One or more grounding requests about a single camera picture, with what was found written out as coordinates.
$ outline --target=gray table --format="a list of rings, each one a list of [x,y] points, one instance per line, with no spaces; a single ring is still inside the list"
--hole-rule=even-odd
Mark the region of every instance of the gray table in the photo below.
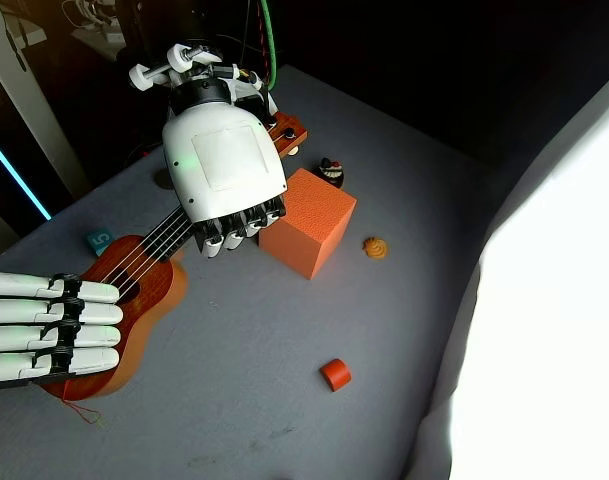
[[[213,260],[189,243],[183,303],[154,329],[123,389],[82,402],[89,426],[39,387],[0,391],[0,479],[392,479],[406,461],[463,281],[463,155],[293,68],[275,97],[309,129],[287,174],[343,162],[358,199],[313,281],[246,241]],[[177,205],[158,150],[0,257],[0,270],[82,272],[84,235],[143,234]],[[364,238],[389,242],[384,261]],[[330,393],[339,357],[353,381]]]

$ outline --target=dark background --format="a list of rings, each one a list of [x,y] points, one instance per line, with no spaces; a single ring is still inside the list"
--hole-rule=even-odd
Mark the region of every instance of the dark background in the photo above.
[[[257,1],[248,4],[247,43],[259,48]],[[24,53],[91,181],[102,183],[155,148],[168,91],[142,93],[127,83],[128,68],[152,62],[151,55],[135,48],[123,51],[117,63],[107,62],[69,35],[73,27],[57,0],[22,5],[48,37]],[[183,28],[194,18],[202,29],[196,36],[208,36],[228,61],[239,61],[241,45],[221,35],[243,37],[247,0],[143,5],[152,19],[151,43],[161,51],[174,41],[173,18]],[[609,79],[609,0],[365,5],[269,1],[278,63],[290,63],[476,159],[482,168],[472,188],[483,192],[489,212]],[[265,71],[256,50],[246,49],[244,63]],[[15,161],[21,168],[22,159]]]

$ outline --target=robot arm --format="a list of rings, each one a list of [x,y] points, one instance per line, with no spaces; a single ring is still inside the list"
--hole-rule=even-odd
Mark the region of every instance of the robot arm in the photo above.
[[[129,76],[140,90],[171,87],[167,166],[200,251],[214,257],[286,214],[284,170],[266,128],[277,107],[258,75],[222,64],[207,47],[175,45],[167,60],[155,69],[138,64]],[[261,100],[267,126],[238,106],[249,98]]]
[[[0,386],[117,366],[118,297],[114,286],[75,275],[0,273]]]

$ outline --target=led light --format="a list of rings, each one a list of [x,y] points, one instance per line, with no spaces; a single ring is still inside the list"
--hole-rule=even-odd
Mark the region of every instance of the led light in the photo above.
[[[40,203],[40,201],[37,199],[37,197],[33,194],[31,189],[28,188],[28,185],[26,185],[26,183],[24,183],[24,180],[22,180],[22,177],[20,177],[20,175],[17,173],[17,171],[13,168],[13,165],[11,165],[11,163],[6,159],[6,157],[4,156],[4,154],[2,153],[1,150],[0,150],[0,162],[2,162],[2,165],[4,165],[4,167],[6,167],[6,170],[8,170],[8,173],[11,174],[11,176],[15,179],[17,184],[22,188],[22,190],[24,190],[24,193],[26,194],[26,196],[31,199],[31,202],[33,202],[33,205],[35,205],[35,207],[37,207],[37,209],[40,211],[40,213],[42,215],[44,215],[44,218],[46,220],[50,220],[51,215],[46,211],[44,206]]]

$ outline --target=orange cube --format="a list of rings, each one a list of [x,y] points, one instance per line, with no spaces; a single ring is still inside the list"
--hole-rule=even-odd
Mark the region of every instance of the orange cube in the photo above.
[[[342,240],[356,203],[300,168],[288,179],[286,216],[260,230],[260,248],[310,280]]]

